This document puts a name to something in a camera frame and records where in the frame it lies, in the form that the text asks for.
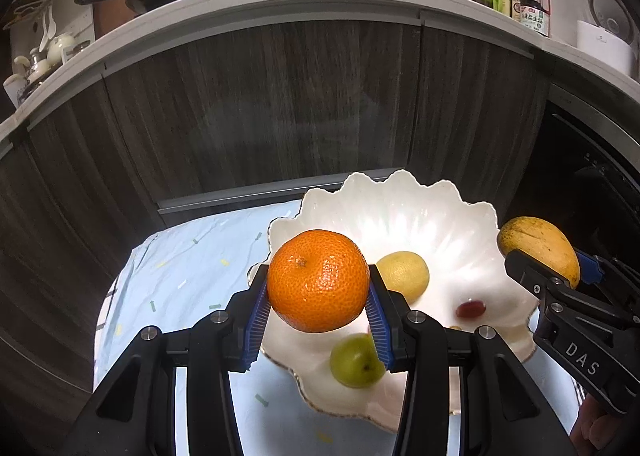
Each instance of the shell-shaped fruit bowl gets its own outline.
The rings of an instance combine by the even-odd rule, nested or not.
[[[294,218],[277,218],[269,228],[271,261],[287,240],[309,229],[326,229],[349,237],[370,264],[396,251],[411,251],[426,261],[431,278],[427,290],[412,304],[443,326],[473,331],[493,326],[520,360],[535,350],[528,327],[537,300],[504,271],[498,251],[497,218],[486,202],[462,201],[456,186],[441,180],[420,185],[407,171],[382,182],[353,173],[334,193],[311,189]],[[257,267],[250,271],[250,278]],[[486,311],[477,319],[459,319],[456,308],[480,300]],[[404,397],[405,373],[385,373],[367,389],[341,385],[331,374],[329,358],[343,337],[366,332],[363,312],[338,330],[310,334],[287,325],[271,311],[262,349],[297,379],[300,393],[314,409],[338,416],[365,418],[397,431]],[[450,410],[460,412],[458,371],[450,372]]]

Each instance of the countertop edge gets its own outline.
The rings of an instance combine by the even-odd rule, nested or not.
[[[0,123],[0,143],[8,140],[9,134],[14,131],[23,122],[27,121],[36,110],[48,102],[52,96],[61,95],[64,88],[69,88],[70,92],[73,90],[74,81],[86,77],[86,72],[91,70],[91,77],[103,76],[113,73],[114,69],[110,68],[107,72],[105,62],[109,58],[118,54],[121,58],[126,56],[127,48],[133,52],[135,45],[143,44],[145,40],[149,40],[153,35],[158,34],[167,29],[174,29],[179,33],[180,27],[187,29],[189,24],[196,22],[203,17],[213,17],[216,14],[232,14],[232,19],[236,22],[242,22],[242,13],[247,8],[255,7],[274,7],[282,6],[283,2],[304,2],[305,0],[178,0],[171,4],[165,5],[153,11],[150,14],[143,14],[132,21],[114,29],[112,32],[103,36],[101,39],[92,43],[85,51],[78,56],[75,56],[65,65],[60,67],[54,72],[42,86],[37,88],[34,93],[15,111],[13,115]],[[319,3],[317,7],[314,6],[314,16],[322,18],[323,7],[322,4],[327,3],[344,3],[346,0],[314,0]],[[491,10],[480,4],[476,4],[469,0],[364,0],[367,2],[375,1],[371,4],[371,14],[373,19],[376,16],[380,16],[380,11],[384,13],[387,8],[392,7],[404,7],[410,10],[415,10],[415,24],[426,26],[438,26],[437,17],[425,18],[423,17],[423,11],[436,11],[440,13],[448,13],[452,16],[461,18],[463,26],[468,29],[468,34],[473,35],[478,23],[482,24],[484,33],[486,34],[487,28],[497,30],[496,39],[498,41],[503,39],[515,40],[520,43],[523,48],[527,46],[538,48],[548,54],[556,56],[558,58],[570,61],[577,64],[581,68],[588,70],[592,74],[604,79],[614,87],[626,93],[636,103],[640,104],[640,84],[635,82],[630,77],[623,75],[614,68],[604,64],[598,59],[588,56],[584,52],[577,48],[559,43],[554,40],[547,39],[533,30],[529,30],[526,27],[521,26],[514,20]],[[341,16],[334,14],[330,18],[342,18],[347,19],[350,10],[349,7],[345,7],[344,13]],[[354,14],[356,19],[362,17],[362,14]],[[389,13],[388,15],[398,17],[397,14]],[[287,20],[286,15],[283,16],[283,21]],[[247,22],[245,26],[253,26],[250,22]],[[216,32],[215,24],[209,27],[206,32],[207,35],[213,35]],[[203,37],[202,32],[199,34],[193,34],[193,39],[200,39]],[[186,42],[191,41],[189,36],[186,37]],[[176,45],[168,45],[166,48],[172,48]],[[135,58],[135,61],[139,61],[143,57],[148,57],[161,51],[160,49],[153,49],[149,51],[145,56],[140,53]]]

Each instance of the light blue tablecloth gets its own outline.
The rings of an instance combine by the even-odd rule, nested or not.
[[[225,308],[247,288],[247,271],[266,259],[267,229],[298,213],[300,200],[209,216],[149,237],[131,253],[98,321],[94,387],[144,326],[164,332],[193,326],[212,309]],[[577,414],[572,379],[541,350],[526,368],[566,429]],[[245,456],[386,456],[395,435],[364,420],[334,418],[308,407],[292,376],[258,357],[245,374],[230,375]],[[177,456],[187,456],[186,370],[176,384]],[[451,417],[449,454],[458,454],[460,422]]]

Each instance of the mango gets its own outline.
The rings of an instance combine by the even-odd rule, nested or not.
[[[498,249],[506,256],[520,249],[569,280],[571,288],[580,281],[580,264],[574,248],[562,231],[541,218],[519,216],[502,226]]]

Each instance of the white countertop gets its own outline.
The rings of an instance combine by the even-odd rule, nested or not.
[[[469,0],[178,0],[118,27],[61,66],[0,124],[0,143],[6,147],[9,133],[25,120],[33,127],[100,77],[162,50],[231,30],[322,19],[426,25],[528,56],[538,48],[599,76],[640,104],[640,84],[630,77]]]

